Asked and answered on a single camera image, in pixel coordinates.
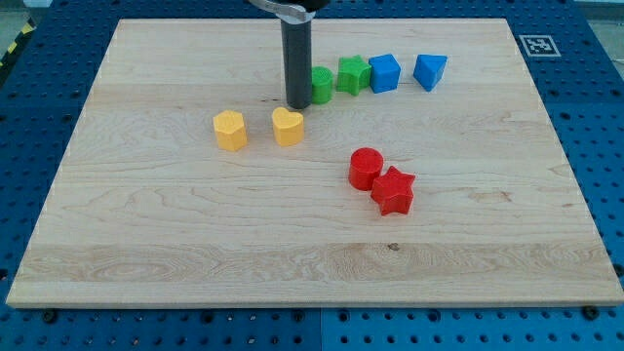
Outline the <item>silver clamp on arm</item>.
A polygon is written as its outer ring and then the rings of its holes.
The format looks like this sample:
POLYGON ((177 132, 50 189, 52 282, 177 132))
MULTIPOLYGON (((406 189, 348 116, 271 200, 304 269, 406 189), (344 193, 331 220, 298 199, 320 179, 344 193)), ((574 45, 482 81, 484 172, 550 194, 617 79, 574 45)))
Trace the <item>silver clamp on arm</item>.
POLYGON ((271 0, 249 0, 249 2, 260 10, 274 14, 289 24, 306 23, 316 15, 315 12, 308 12, 302 5, 294 3, 280 3, 271 0))

